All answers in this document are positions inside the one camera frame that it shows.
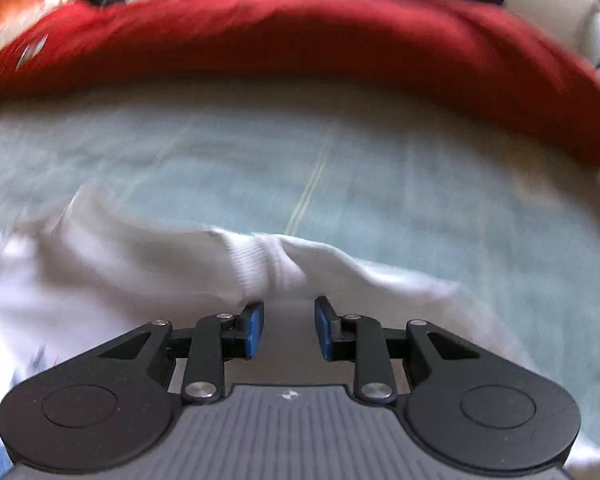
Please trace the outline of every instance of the white cloth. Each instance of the white cloth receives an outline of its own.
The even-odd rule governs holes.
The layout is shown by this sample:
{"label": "white cloth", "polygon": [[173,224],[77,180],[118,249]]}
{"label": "white cloth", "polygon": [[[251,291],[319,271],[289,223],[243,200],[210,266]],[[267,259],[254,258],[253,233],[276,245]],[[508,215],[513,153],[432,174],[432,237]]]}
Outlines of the white cloth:
{"label": "white cloth", "polygon": [[[349,383],[351,364],[320,357],[313,320],[320,294],[340,314],[396,328],[427,319],[533,367],[491,310],[457,283],[281,235],[153,230],[120,216],[92,187],[64,209],[20,219],[0,238],[0,345],[21,377],[151,319],[192,326],[263,299],[258,355],[228,363],[228,383]],[[577,480],[600,480],[600,451],[588,443],[574,450]]]}

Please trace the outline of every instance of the red cushion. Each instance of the red cushion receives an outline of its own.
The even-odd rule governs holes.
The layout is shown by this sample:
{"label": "red cushion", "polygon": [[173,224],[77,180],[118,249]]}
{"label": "red cushion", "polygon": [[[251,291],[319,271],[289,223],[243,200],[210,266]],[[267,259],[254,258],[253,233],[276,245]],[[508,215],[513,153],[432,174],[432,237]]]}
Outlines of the red cushion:
{"label": "red cushion", "polygon": [[0,52],[0,95],[184,73],[389,84],[600,166],[599,76],[506,10],[464,0],[77,2]]}

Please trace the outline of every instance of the red fabric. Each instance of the red fabric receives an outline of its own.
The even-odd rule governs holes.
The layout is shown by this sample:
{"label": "red fabric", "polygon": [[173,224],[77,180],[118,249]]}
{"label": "red fabric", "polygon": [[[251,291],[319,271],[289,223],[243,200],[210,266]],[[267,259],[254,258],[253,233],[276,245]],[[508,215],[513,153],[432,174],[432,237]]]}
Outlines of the red fabric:
{"label": "red fabric", "polygon": [[[40,53],[16,68],[47,34]],[[600,166],[594,70],[507,11],[463,0],[77,2],[0,52],[0,95],[184,73],[389,84]]]}

